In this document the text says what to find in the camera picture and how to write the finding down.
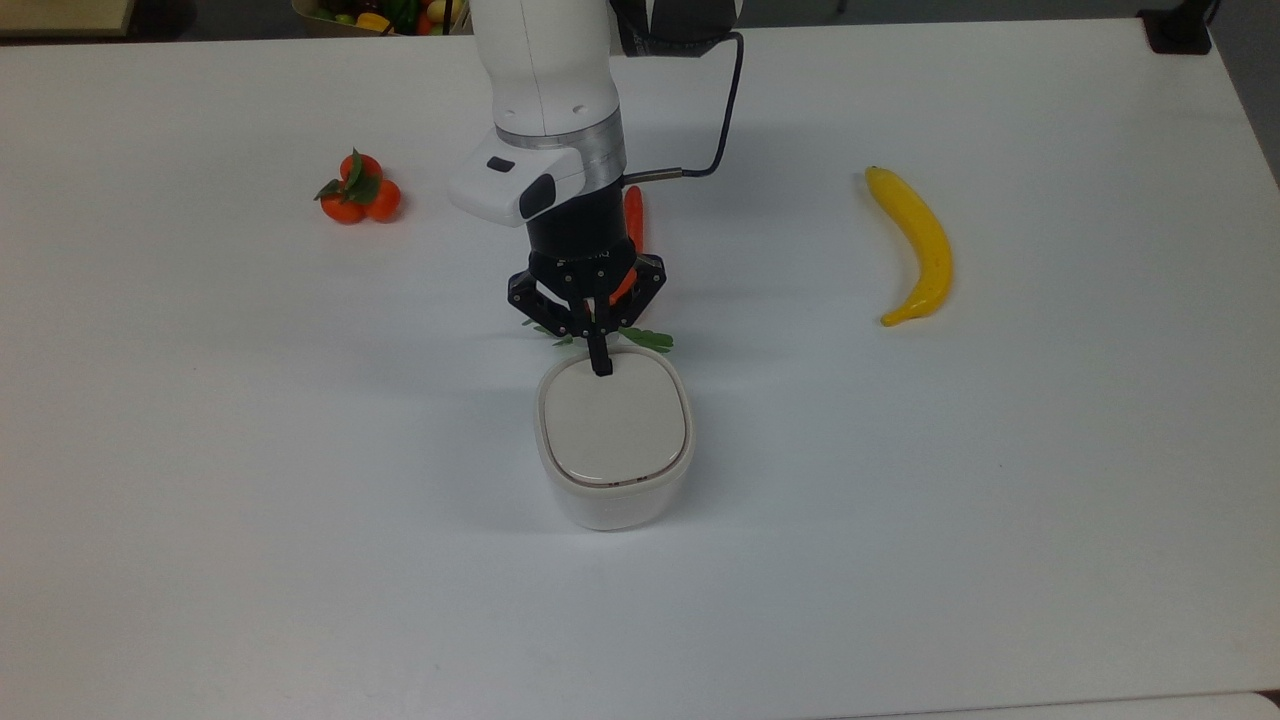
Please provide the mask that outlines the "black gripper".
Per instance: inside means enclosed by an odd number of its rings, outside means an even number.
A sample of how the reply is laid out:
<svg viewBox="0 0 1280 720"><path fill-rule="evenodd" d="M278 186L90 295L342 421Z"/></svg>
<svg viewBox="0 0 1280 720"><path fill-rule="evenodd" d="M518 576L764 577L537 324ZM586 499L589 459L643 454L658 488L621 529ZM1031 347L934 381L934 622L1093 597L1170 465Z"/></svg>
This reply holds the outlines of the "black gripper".
<svg viewBox="0 0 1280 720"><path fill-rule="evenodd" d="M508 279L508 304L556 338L585 340L591 372L611 375L609 334L630 328L667 281L663 260L643 254L643 192L612 184L544 211L526 229L530 268Z"/></svg>

